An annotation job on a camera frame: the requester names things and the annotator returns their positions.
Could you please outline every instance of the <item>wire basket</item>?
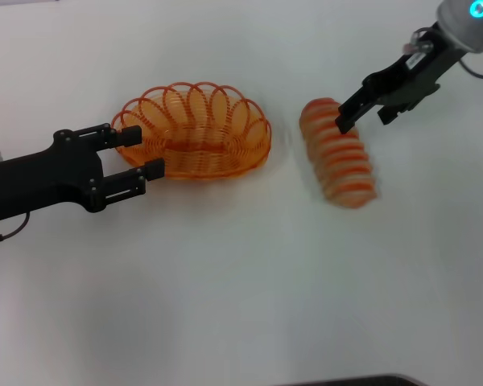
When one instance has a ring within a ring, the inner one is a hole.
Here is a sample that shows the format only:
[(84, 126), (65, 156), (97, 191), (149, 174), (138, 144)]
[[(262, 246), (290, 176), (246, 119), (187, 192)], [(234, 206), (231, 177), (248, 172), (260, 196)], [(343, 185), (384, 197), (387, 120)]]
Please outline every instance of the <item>wire basket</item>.
[(174, 83), (129, 101), (112, 127), (139, 125), (141, 145), (118, 152), (133, 166), (164, 158), (169, 179), (240, 177), (263, 166), (271, 127), (253, 101), (230, 86)]

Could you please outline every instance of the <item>table surface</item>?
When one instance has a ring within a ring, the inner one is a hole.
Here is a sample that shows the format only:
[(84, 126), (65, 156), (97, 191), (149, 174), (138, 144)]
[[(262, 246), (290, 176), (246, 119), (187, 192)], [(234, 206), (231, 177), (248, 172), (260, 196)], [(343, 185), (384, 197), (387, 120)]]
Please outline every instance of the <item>table surface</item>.
[[(270, 386), (398, 373), (483, 384), (483, 81), (454, 67), (361, 135), (379, 200), (324, 203), (298, 119), (392, 64), (429, 0), (62, 0), (0, 7), (0, 149), (110, 121), (151, 86), (231, 84), (274, 128), (266, 166), (151, 183), (0, 244), (0, 385)], [(483, 71), (483, 55), (468, 58)], [(108, 173), (126, 164), (103, 154)], [(0, 232), (20, 218), (0, 223)]]

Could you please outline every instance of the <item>robotic arm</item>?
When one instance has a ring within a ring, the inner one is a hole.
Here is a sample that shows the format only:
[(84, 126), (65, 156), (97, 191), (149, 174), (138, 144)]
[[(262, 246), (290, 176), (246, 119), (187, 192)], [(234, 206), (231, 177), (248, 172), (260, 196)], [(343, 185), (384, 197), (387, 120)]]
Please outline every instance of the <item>robotic arm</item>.
[(342, 133), (375, 105), (384, 125), (399, 113), (411, 111), (425, 97), (436, 92), (436, 81), (453, 65), (483, 79), (462, 61), (467, 53), (483, 52), (483, 0), (444, 0), (438, 22), (420, 28), (405, 46), (405, 55), (387, 69), (367, 76), (359, 91), (340, 106), (336, 124)]
[(122, 132), (104, 124), (54, 133), (45, 151), (3, 161), (0, 155), (0, 220), (26, 214), (25, 221), (4, 241), (21, 231), (30, 212), (56, 203), (78, 203), (95, 213), (107, 205), (145, 194), (146, 181), (164, 176), (164, 160), (104, 176), (97, 152), (142, 143), (139, 126)]

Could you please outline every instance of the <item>white tabletop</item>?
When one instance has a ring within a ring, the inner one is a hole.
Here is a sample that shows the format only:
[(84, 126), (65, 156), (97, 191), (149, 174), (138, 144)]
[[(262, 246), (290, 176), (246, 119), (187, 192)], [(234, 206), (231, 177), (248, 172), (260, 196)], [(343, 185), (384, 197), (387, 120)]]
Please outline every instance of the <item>white tabletop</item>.
[[(0, 244), (0, 386), (271, 386), (400, 373), (483, 384), (483, 81), (454, 67), (393, 125), (359, 123), (380, 199), (320, 199), (298, 119), (392, 64), (430, 0), (61, 0), (0, 7), (0, 149), (110, 121), (151, 86), (257, 101), (259, 172), (156, 181)], [(483, 56), (469, 58), (483, 71)], [(108, 173), (127, 165), (104, 153)], [(0, 223), (0, 232), (20, 218)]]

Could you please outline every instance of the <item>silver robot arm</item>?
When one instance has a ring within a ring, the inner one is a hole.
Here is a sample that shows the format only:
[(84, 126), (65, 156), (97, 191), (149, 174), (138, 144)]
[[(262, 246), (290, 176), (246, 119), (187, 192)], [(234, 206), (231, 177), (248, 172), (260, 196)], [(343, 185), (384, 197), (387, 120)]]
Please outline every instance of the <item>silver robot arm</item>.
[(437, 18), (440, 30), (457, 47), (483, 52), (483, 0), (444, 0)]

